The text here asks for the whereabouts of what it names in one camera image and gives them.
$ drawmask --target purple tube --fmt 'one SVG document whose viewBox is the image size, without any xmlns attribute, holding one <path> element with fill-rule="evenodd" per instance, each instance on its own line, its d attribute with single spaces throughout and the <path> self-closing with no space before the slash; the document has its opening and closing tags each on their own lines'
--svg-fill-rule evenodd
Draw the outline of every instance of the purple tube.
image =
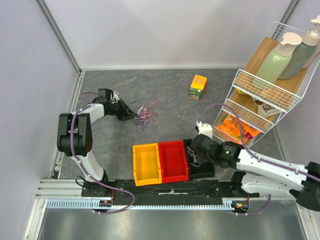
<svg viewBox="0 0 320 240">
<path fill-rule="evenodd" d="M 91 178 L 93 181 L 95 181 L 97 184 L 99 184 L 99 185 L 101 185 L 101 186 L 103 186 L 103 187 L 105 187 L 105 188 L 113 189 L 113 190 L 116 190 L 116 191 L 120 191 L 120 192 L 129 194 L 129 195 L 132 196 L 132 201 L 131 201 L 131 203 L 130 203 L 129 205 L 127 205 L 127 206 L 125 206 L 125 207 L 123 207 L 123 208 L 114 210 L 114 211 L 100 212 L 100 214 L 102 214 L 102 215 L 109 215 L 109 214 L 120 213 L 120 212 L 126 210 L 127 208 L 130 208 L 130 207 L 134 204 L 134 202 L 135 202 L 135 200 L 136 200 L 135 195 L 133 195 L 133 193 L 130 192 L 130 191 L 127 191 L 127 190 L 124 190 L 124 189 L 120 189 L 120 188 L 117 188 L 117 187 L 113 187 L 113 186 L 106 185 L 106 184 L 100 182 L 99 180 L 95 179 L 94 177 L 92 177 L 92 176 L 90 175 L 90 173 L 86 170 L 85 166 L 82 164 L 80 158 L 79 158 L 79 157 L 76 155 L 76 153 L 75 153 L 75 147 L 74 147 L 74 130 L 75 130 L 76 117 L 77 117 L 77 115 L 78 115 L 79 113 L 81 113 L 82 111 L 84 111 L 84 110 L 86 110 L 86 109 L 88 109 L 88 108 L 90 108 L 90 107 L 91 107 L 91 105 L 87 105 L 87 106 L 84 107 L 83 109 L 80 109 L 80 110 L 76 111 L 75 114 L 73 115 L 73 118 L 72 118 L 72 121 L 71 121 L 71 130 L 70 130 L 70 147 L 71 147 L 71 153 L 72 153 L 72 156 L 73 156 L 75 159 L 77 159 L 78 161 L 80 161 L 80 167 L 82 168 L 83 172 L 84 172 L 89 178 Z"/>
</svg>

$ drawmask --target lotion bottle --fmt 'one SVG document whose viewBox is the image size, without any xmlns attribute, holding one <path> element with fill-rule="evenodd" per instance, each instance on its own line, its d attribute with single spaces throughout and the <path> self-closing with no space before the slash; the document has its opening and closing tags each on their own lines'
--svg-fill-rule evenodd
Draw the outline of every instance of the lotion bottle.
<svg viewBox="0 0 320 240">
<path fill-rule="evenodd" d="M 316 47 L 315 53 L 312 55 L 312 57 L 306 62 L 306 64 L 302 67 L 304 68 L 308 68 L 312 62 L 319 56 L 320 54 L 320 41 L 318 43 L 318 46 Z"/>
<path fill-rule="evenodd" d="M 287 32 L 280 42 L 265 58 L 256 76 L 274 83 L 289 64 L 295 48 L 301 44 L 302 38 L 296 33 Z M 253 80 L 253 85 L 258 89 L 265 89 L 266 83 L 259 79 Z"/>
<path fill-rule="evenodd" d="M 320 15 L 316 19 L 311 20 L 311 22 L 315 28 L 309 29 L 302 37 L 302 43 L 294 50 L 291 61 L 283 70 L 279 79 L 292 79 L 316 52 L 320 40 Z"/>
</svg>

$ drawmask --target yellow bin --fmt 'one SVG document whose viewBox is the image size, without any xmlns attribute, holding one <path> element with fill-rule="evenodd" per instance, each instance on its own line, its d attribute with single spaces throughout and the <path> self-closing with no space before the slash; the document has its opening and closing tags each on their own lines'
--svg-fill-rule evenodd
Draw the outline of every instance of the yellow bin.
<svg viewBox="0 0 320 240">
<path fill-rule="evenodd" d="M 136 186 L 161 184 L 161 165 L 157 143 L 134 145 L 133 176 Z"/>
</svg>

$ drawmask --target pump dispenser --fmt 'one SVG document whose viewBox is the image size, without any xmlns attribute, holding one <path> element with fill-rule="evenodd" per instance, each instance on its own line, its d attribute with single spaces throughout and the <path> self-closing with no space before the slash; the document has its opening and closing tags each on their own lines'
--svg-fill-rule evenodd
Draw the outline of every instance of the pump dispenser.
<svg viewBox="0 0 320 240">
<path fill-rule="evenodd" d="M 316 53 L 320 40 L 320 15 L 316 19 L 311 20 L 311 22 L 315 28 L 309 29 L 302 37 L 302 43 L 293 51 L 291 61 L 281 73 L 279 79 L 287 80 L 293 78 Z"/>
<path fill-rule="evenodd" d="M 256 76 L 269 83 L 274 83 L 289 64 L 295 48 L 301 44 L 301 42 L 302 39 L 298 34 L 293 32 L 285 33 L 283 35 L 283 41 L 266 56 Z M 259 79 L 254 79 L 253 85 L 258 89 L 265 89 L 267 87 L 266 84 Z"/>
</svg>

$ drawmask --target gray floor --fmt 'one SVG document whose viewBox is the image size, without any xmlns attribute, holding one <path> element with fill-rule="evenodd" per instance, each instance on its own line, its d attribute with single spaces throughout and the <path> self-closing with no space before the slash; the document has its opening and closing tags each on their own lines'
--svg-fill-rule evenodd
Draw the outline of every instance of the gray floor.
<svg viewBox="0 0 320 240">
<path fill-rule="evenodd" d="M 148 143 L 191 139 L 197 135 L 195 124 L 210 104 L 223 103 L 237 69 L 157 69 L 87 71 L 81 88 L 83 92 L 97 92 L 108 88 L 120 93 L 129 104 L 135 100 L 148 104 L 159 99 L 155 111 L 157 121 L 152 121 L 143 133 L 136 132 L 132 120 L 119 122 L 115 116 L 106 116 L 92 125 L 93 152 L 110 179 L 133 179 L 132 146 Z M 194 76 L 208 78 L 201 100 L 188 97 Z M 87 102 L 79 100 L 77 109 Z M 210 110 L 204 122 L 213 123 L 220 108 Z M 281 159 L 274 132 L 270 131 L 252 149 L 261 154 Z M 232 169 L 217 169 L 216 178 L 228 180 Z M 76 163 L 64 157 L 60 178 L 76 178 L 82 173 Z"/>
</svg>

